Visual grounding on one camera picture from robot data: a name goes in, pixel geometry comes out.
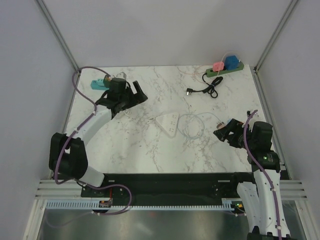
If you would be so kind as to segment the white triangular power strip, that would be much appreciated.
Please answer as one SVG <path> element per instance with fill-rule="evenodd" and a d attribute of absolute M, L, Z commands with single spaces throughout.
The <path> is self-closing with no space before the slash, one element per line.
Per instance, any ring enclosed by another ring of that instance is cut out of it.
<path fill-rule="evenodd" d="M 178 112 L 171 112 L 155 118 L 157 126 L 169 137 L 174 138 L 179 120 Z"/>

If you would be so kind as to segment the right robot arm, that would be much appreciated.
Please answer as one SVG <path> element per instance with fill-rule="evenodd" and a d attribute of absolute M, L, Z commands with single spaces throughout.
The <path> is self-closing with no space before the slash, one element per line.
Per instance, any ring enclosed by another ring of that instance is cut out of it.
<path fill-rule="evenodd" d="M 273 127 L 256 121 L 252 127 L 236 119 L 220 123 L 213 132 L 231 147 L 245 149 L 251 165 L 251 179 L 236 179 L 229 191 L 240 197 L 248 220 L 249 240 L 290 240 L 280 191 L 280 158 L 271 149 Z"/>

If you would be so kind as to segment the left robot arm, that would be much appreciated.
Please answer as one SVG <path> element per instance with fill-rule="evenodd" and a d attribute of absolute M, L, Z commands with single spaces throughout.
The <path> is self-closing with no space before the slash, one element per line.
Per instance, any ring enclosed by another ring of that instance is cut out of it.
<path fill-rule="evenodd" d="M 104 181 L 105 175 L 89 166 L 86 145 L 118 113 L 148 100 L 139 82 L 132 84 L 136 93 L 125 79 L 113 78 L 109 89 L 93 103 L 93 112 L 78 127 L 71 133 L 57 132 L 51 137 L 48 166 L 56 184 L 78 180 L 92 186 L 92 191 L 99 197 L 109 193 L 110 185 Z"/>

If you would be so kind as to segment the teal power strip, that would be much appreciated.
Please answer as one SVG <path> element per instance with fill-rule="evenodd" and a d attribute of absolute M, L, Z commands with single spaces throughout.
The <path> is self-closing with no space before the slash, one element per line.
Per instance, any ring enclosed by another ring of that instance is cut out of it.
<path fill-rule="evenodd" d="M 90 83 L 90 87 L 92 90 L 99 90 L 99 91 L 107 91 L 109 90 L 109 85 L 105 86 L 104 80 L 102 78 L 92 80 Z"/>

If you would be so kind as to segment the beige dual usb adapter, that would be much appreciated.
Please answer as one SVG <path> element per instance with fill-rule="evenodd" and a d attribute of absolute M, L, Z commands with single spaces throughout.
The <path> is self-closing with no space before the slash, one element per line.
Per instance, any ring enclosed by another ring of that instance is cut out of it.
<path fill-rule="evenodd" d="M 225 126 L 226 126 L 226 124 L 222 121 L 222 122 L 217 124 L 216 128 L 217 129 L 221 129 L 221 128 L 224 128 Z"/>

